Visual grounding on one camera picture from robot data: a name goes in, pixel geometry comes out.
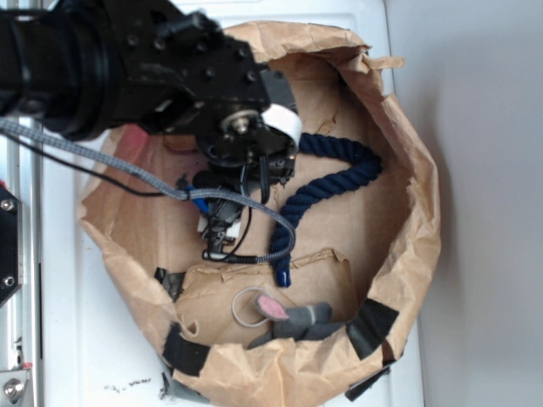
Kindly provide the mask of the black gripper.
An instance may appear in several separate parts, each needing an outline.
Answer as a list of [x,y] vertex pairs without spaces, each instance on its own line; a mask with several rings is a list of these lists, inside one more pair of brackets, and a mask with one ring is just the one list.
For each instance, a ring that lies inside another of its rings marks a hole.
[[[276,261],[286,259],[294,248],[295,226],[283,215],[265,209],[271,188],[283,185],[294,175],[295,157],[270,153],[251,157],[238,168],[215,166],[201,170],[189,181],[178,179],[176,186],[186,193],[200,212],[199,234],[206,242],[202,257],[210,261]],[[276,223],[283,236],[271,240],[265,255],[239,255],[247,232],[239,232],[245,210],[260,210]]]

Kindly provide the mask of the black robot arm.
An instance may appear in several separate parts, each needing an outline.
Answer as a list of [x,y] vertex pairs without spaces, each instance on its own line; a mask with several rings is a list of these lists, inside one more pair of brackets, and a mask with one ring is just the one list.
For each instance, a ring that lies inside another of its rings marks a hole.
[[[150,135],[193,136],[210,170],[172,187],[146,170],[86,148],[104,131],[136,125]],[[168,1],[59,1],[1,13],[1,132],[123,171],[158,195],[199,204],[204,257],[225,253],[251,192],[294,174],[302,123],[286,76],[205,14]]]

